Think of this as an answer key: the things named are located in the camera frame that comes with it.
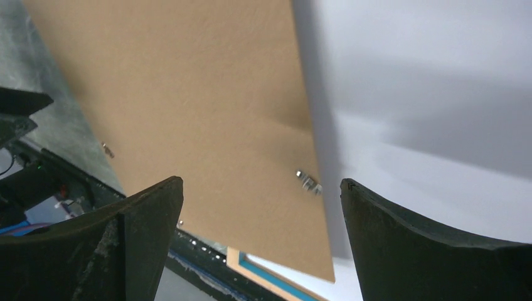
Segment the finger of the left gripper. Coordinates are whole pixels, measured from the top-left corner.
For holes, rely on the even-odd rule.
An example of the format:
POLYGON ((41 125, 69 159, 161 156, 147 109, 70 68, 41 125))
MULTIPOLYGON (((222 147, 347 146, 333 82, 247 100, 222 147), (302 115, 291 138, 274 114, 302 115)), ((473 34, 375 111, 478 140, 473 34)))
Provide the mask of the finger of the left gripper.
POLYGON ((45 94, 1 87, 1 113, 29 117, 51 105, 53 99, 45 94))

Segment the landscape photo print board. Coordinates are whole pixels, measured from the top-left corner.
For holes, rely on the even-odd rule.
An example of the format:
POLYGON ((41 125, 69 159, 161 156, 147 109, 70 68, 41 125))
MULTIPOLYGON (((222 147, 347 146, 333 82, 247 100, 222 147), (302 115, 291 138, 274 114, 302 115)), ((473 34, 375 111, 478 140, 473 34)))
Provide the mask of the landscape photo print board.
POLYGON ((294 1, 321 172, 327 300, 362 296, 341 205, 353 179, 447 226, 531 245, 531 2, 294 1))

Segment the blue wooden picture frame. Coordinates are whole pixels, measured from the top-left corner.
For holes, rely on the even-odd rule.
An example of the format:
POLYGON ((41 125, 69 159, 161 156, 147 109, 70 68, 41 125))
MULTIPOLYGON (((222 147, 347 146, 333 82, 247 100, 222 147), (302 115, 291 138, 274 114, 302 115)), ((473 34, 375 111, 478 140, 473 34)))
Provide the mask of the blue wooden picture frame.
POLYGON ((326 300, 292 280, 252 263, 244 252, 234 248, 226 249, 226 265, 284 300, 326 300))

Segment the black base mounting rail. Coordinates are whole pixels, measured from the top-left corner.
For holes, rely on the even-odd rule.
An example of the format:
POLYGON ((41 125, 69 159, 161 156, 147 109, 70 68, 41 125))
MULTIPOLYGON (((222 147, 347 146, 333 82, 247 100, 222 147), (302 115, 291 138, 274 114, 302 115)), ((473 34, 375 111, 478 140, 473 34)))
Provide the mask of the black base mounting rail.
POLYGON ((2 207, 74 196, 83 213, 1 235, 2 300, 154 300, 165 266, 217 300, 277 299, 177 229, 181 178, 125 197, 46 149, 13 142, 8 150, 23 168, 1 180, 2 207))

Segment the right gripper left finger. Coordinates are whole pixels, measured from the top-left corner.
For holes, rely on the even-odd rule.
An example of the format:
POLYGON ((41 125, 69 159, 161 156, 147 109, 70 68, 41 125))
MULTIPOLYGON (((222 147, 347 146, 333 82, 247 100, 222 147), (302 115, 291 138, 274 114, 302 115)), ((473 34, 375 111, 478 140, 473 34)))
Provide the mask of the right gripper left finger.
POLYGON ((1 237, 2 300, 153 300, 183 205, 169 177, 24 236, 1 237))

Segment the brown wooden backing board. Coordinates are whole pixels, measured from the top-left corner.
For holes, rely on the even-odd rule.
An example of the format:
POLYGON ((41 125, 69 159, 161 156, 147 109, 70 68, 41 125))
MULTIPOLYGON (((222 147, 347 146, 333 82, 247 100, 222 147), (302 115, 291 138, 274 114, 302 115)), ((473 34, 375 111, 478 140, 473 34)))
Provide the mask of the brown wooden backing board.
POLYGON ((290 1, 25 1, 124 192, 183 179, 183 229, 334 280, 290 1))

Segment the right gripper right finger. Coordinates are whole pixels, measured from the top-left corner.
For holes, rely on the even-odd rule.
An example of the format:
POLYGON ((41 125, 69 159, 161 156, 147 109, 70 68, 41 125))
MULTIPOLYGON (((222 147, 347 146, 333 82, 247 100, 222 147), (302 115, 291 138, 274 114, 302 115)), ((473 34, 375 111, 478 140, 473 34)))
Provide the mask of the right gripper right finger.
POLYGON ((353 179, 341 205, 365 300, 530 300, 531 245, 447 226, 353 179))

